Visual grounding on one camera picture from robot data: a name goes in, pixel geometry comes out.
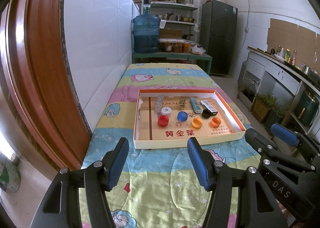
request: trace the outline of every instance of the blue bottle cap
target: blue bottle cap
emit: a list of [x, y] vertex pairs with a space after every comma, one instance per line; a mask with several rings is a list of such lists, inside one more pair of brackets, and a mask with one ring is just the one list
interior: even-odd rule
[[187, 118], [188, 118], [188, 113], [186, 113], [185, 111], [180, 111], [178, 113], [177, 118], [178, 118], [179, 121], [186, 121]]

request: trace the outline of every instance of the floor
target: floor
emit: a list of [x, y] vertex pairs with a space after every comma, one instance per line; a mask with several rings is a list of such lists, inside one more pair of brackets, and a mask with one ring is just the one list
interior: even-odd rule
[[0, 201], [17, 228], [29, 228], [32, 218], [51, 181], [36, 170], [25, 158], [18, 166], [21, 184], [16, 193], [0, 189]]
[[[237, 80], [232, 78], [231, 76], [211, 76], [211, 78], [220, 86], [221, 89], [233, 100], [233, 102], [238, 106], [238, 108], [244, 113], [247, 119], [250, 121], [251, 126], [261, 133], [266, 138], [271, 139], [272, 137], [268, 135], [266, 129], [263, 124], [260, 124], [258, 120], [251, 114], [248, 108], [237, 98], [238, 94], [238, 83]], [[290, 155], [291, 150], [287, 144], [279, 139], [274, 140], [279, 150], [285, 154]]]

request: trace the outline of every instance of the blue gripper pad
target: blue gripper pad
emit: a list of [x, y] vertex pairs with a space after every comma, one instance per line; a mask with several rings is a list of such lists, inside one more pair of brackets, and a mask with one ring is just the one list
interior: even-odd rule
[[128, 153], [129, 141], [126, 138], [121, 138], [105, 164], [106, 171], [109, 171], [107, 186], [110, 190], [112, 190], [119, 181]]
[[213, 158], [210, 160], [204, 156], [197, 139], [194, 137], [188, 139], [187, 150], [199, 184], [203, 186], [206, 191], [210, 191], [210, 178], [213, 176]]
[[299, 139], [296, 133], [290, 131], [289, 129], [281, 126], [278, 123], [275, 123], [271, 126], [271, 132], [273, 135], [283, 140], [289, 146], [298, 146]]

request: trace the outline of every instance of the black refrigerator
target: black refrigerator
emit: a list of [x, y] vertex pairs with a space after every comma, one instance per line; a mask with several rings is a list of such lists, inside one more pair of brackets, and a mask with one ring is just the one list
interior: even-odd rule
[[220, 1], [202, 5], [200, 44], [212, 56], [210, 73], [227, 75], [235, 43], [238, 9]]

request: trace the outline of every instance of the green and white bucket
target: green and white bucket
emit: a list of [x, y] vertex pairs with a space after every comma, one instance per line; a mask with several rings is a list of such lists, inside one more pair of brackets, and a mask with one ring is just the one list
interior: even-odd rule
[[0, 183], [8, 190], [16, 192], [21, 183], [21, 174], [17, 167], [0, 151]]

